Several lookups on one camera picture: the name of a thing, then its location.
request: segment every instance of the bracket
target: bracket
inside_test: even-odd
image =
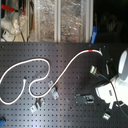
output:
[[[44,101],[43,98],[41,98],[39,101],[37,101],[37,102],[30,108],[31,112],[32,112],[32,113],[35,113],[35,112],[38,111],[38,110],[42,107],[42,105],[44,105],[44,104],[45,104],[45,101]]]
[[[48,85],[49,85],[50,88],[52,87],[53,84],[54,83],[53,83],[52,80],[48,83]],[[52,88],[51,93],[52,93],[52,95],[53,95],[53,97],[54,97],[55,100],[57,100],[59,98],[59,94],[57,92],[57,88],[56,87]]]

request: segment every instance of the black surface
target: black surface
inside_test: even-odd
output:
[[[117,68],[121,53],[128,44],[97,44],[95,49],[103,46],[109,51]],[[88,44],[54,44],[54,43],[6,43],[0,44],[0,76],[13,64],[30,58],[42,57],[49,60],[51,72],[47,79],[32,86],[34,94],[43,94],[48,89],[48,82],[55,80],[68,62],[80,51],[91,49]],[[97,53],[85,53],[79,56],[68,68],[57,84],[59,99],[54,100],[51,93],[45,97],[46,104],[32,114],[29,108],[36,99],[28,93],[29,83],[47,72],[44,62],[32,62],[14,68],[5,77],[0,86],[0,96],[5,101],[14,100],[22,89],[22,80],[27,78],[25,91],[13,105],[0,103],[0,117],[6,118],[3,128],[105,128],[128,126],[128,119],[114,106],[109,121],[102,119],[104,109],[93,104],[76,104],[76,94],[90,94],[89,87],[100,82],[89,73],[91,65],[106,73],[103,58]],[[128,107],[123,109],[128,114]]]

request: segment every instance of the cable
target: cable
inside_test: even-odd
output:
[[[7,69],[7,70],[4,72],[4,74],[2,75],[2,77],[1,77],[1,79],[0,79],[0,84],[2,83],[2,81],[3,81],[4,77],[5,77],[5,75],[6,75],[11,69],[13,69],[14,67],[17,67],[17,66],[19,66],[19,65],[26,64],[26,63],[33,62],[33,61],[44,61],[44,62],[46,62],[47,65],[48,65],[48,72],[47,72],[47,74],[46,74],[45,77],[40,78],[40,79],[36,79],[36,80],[34,80],[34,81],[32,81],[32,82],[34,83],[34,82],[38,82],[38,81],[44,80],[44,79],[49,75],[49,72],[50,72],[50,64],[49,64],[49,62],[48,62],[46,59],[36,58],[36,59],[30,59],[30,60],[27,60],[27,61],[19,62],[19,63],[15,64],[15,65],[11,66],[11,67],[10,67],[9,69]],[[12,105],[12,104],[14,104],[14,103],[21,97],[21,95],[23,94],[24,88],[25,88],[25,84],[26,84],[26,79],[23,79],[23,88],[22,88],[22,91],[21,91],[21,93],[19,94],[19,96],[18,96],[14,101],[12,101],[12,102],[10,102],[10,103],[7,103],[7,102],[3,101],[3,100],[1,99],[1,97],[0,97],[0,101],[1,101],[3,104],[5,104],[5,105]]]
[[[24,39],[22,31],[21,31],[21,36],[22,36],[23,42],[25,42],[25,39]]]
[[[77,54],[75,57],[73,57],[72,60],[68,63],[68,65],[66,66],[66,68],[64,69],[64,71],[61,73],[61,75],[57,78],[57,80],[56,80],[55,83],[53,84],[53,86],[52,86],[46,93],[44,93],[43,95],[40,95],[40,96],[33,95],[32,92],[31,92],[31,86],[32,86],[35,82],[42,81],[42,80],[44,80],[44,79],[46,79],[46,78],[48,77],[48,75],[49,75],[49,73],[50,73],[50,63],[49,63],[46,59],[42,59],[42,58],[30,59],[30,60],[27,60],[27,61],[19,62],[19,63],[15,64],[15,65],[11,66],[11,67],[10,67],[9,69],[7,69],[7,70],[4,72],[4,74],[2,75],[2,77],[1,77],[1,79],[0,79],[0,84],[2,83],[2,80],[3,80],[3,78],[5,77],[5,75],[6,75],[11,69],[13,69],[14,67],[17,67],[17,66],[19,66],[19,65],[26,64],[26,63],[29,63],[29,62],[32,62],[32,61],[44,61],[44,62],[46,62],[47,65],[48,65],[48,72],[47,72],[47,74],[46,74],[43,78],[33,80],[33,81],[29,84],[29,93],[30,93],[30,95],[31,95],[32,97],[34,97],[34,98],[42,98],[42,97],[46,96],[46,95],[52,90],[52,88],[57,84],[57,82],[58,82],[59,79],[63,76],[63,74],[66,72],[66,70],[67,70],[68,67],[71,65],[71,63],[72,63],[79,55],[84,54],[84,53],[87,53],[87,52],[96,52],[96,53],[98,53],[98,54],[100,54],[100,55],[102,56],[101,51],[98,51],[98,50],[84,50],[84,51],[78,53],[78,54]],[[25,88],[25,84],[26,84],[26,79],[23,79],[23,88],[22,88],[22,91],[21,91],[20,95],[19,95],[14,101],[12,101],[12,102],[10,102],[10,103],[7,103],[7,102],[3,101],[3,100],[1,99],[1,97],[0,97],[0,101],[1,101],[3,104],[5,104],[5,105],[14,104],[14,103],[21,97],[21,95],[23,94],[24,88]]]
[[[29,93],[30,93],[30,95],[31,95],[32,97],[34,97],[34,98],[42,98],[42,97],[46,96],[46,95],[52,90],[52,88],[57,84],[57,82],[58,82],[59,79],[63,76],[63,74],[66,72],[66,70],[67,70],[68,67],[71,65],[71,63],[72,63],[79,55],[81,55],[81,54],[83,54],[83,53],[87,53],[87,52],[96,52],[96,53],[99,53],[99,54],[102,56],[101,51],[98,51],[98,50],[84,50],[84,51],[78,53],[75,57],[73,57],[73,58],[71,59],[71,61],[68,63],[68,65],[66,66],[66,68],[64,69],[64,71],[61,73],[61,75],[57,78],[57,80],[55,81],[55,83],[53,84],[53,86],[52,86],[46,93],[44,93],[43,95],[35,96],[35,95],[33,95],[33,94],[31,93],[31,90],[30,90],[30,89],[31,89],[32,84],[33,84],[34,82],[37,82],[36,80],[35,80],[35,81],[32,81],[32,82],[30,83],[30,85],[29,85]]]
[[[116,101],[117,101],[117,103],[118,103],[118,106],[119,106],[121,112],[128,118],[128,115],[124,112],[124,110],[121,108],[121,106],[120,106],[120,104],[119,104],[119,100],[118,100],[118,98],[117,98],[116,90],[115,90],[115,88],[114,88],[113,83],[112,83],[108,78],[106,78],[104,75],[100,74],[100,76],[103,77],[104,79],[106,79],[109,83],[111,83],[112,88],[113,88],[113,91],[114,91],[114,93],[115,93],[115,97],[116,97]]]
[[[25,88],[25,84],[26,84],[26,79],[23,79],[23,88],[22,88],[22,91],[21,91],[21,93],[19,94],[19,96],[18,96],[14,101],[12,101],[12,102],[10,102],[10,103],[7,103],[7,102],[3,101],[3,100],[1,99],[1,97],[0,97],[0,101],[1,101],[3,104],[5,104],[5,105],[12,105],[12,104],[14,104],[17,100],[19,100],[19,98],[20,98],[21,95],[23,94],[24,88]]]

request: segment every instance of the power cord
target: power cord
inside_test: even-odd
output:
[[[5,75],[6,75],[10,70],[12,70],[14,67],[17,67],[17,66],[19,66],[19,65],[23,65],[23,64],[26,64],[26,63],[29,63],[29,62],[33,62],[33,61],[44,61],[44,62],[46,62],[47,65],[48,65],[48,72],[47,72],[47,74],[46,74],[43,78],[33,80],[33,81],[29,84],[29,94],[30,94],[32,97],[34,97],[34,98],[42,98],[42,97],[46,96],[46,95],[52,90],[52,88],[57,84],[57,82],[60,80],[60,78],[61,78],[61,77],[64,75],[64,73],[67,71],[67,69],[69,68],[69,66],[72,64],[72,62],[73,62],[78,56],[80,56],[81,54],[84,54],[84,53],[89,53],[89,52],[90,52],[90,53],[95,52],[95,53],[98,53],[98,54],[100,54],[100,55],[102,56],[101,51],[98,51],[98,50],[84,50],[84,51],[82,51],[82,52],[79,52],[76,56],[74,56],[74,57],[70,60],[70,62],[68,63],[68,65],[66,66],[66,68],[63,70],[63,72],[60,74],[60,76],[57,78],[57,80],[55,81],[55,83],[53,84],[53,86],[52,86],[51,88],[49,88],[49,90],[48,90],[47,92],[45,92],[43,95],[37,96],[37,95],[32,94],[32,92],[31,92],[31,86],[32,86],[34,83],[36,83],[36,82],[39,82],[39,81],[42,81],[42,80],[46,79],[46,78],[48,77],[49,73],[50,73],[50,63],[49,63],[46,59],[43,59],[43,58],[30,59],[30,60],[27,60],[27,61],[23,61],[23,62],[19,62],[19,63],[17,63],[17,64],[14,64],[13,66],[11,66],[9,69],[7,69],[7,70],[4,72],[4,74],[3,74],[2,77],[0,78],[0,84],[2,83],[2,81],[3,81],[4,77],[5,77]],[[3,100],[1,99],[1,97],[0,97],[0,101],[1,101],[3,104],[5,104],[5,105],[12,105],[12,104],[14,104],[14,103],[20,98],[20,96],[23,94],[23,91],[24,91],[24,89],[25,89],[26,79],[23,79],[23,81],[24,81],[24,83],[23,83],[22,91],[21,91],[20,95],[19,95],[14,101],[12,101],[12,102],[10,102],[10,103],[7,103],[7,102],[3,101]]]
[[[97,71],[97,68],[94,67],[94,66],[91,67],[90,73],[93,74],[93,75],[95,75],[96,77],[101,76],[102,78],[104,78],[105,80],[107,80],[109,83],[111,83],[112,88],[113,88],[113,91],[114,91],[114,94],[115,94],[116,101],[117,101],[117,103],[118,103],[118,106],[119,106],[121,112],[128,118],[128,115],[124,112],[124,110],[123,110],[123,109],[121,108],[121,106],[120,106],[120,103],[119,103],[119,100],[118,100],[118,98],[117,98],[116,90],[115,90],[115,88],[114,88],[113,83],[112,83],[107,77],[105,77],[105,76],[102,75],[100,72],[98,72],[98,71]]]

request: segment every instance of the electrical connector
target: electrical connector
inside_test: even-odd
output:
[[[91,66],[90,73],[93,74],[96,77],[100,76],[100,73],[97,71],[97,68],[95,66]]]

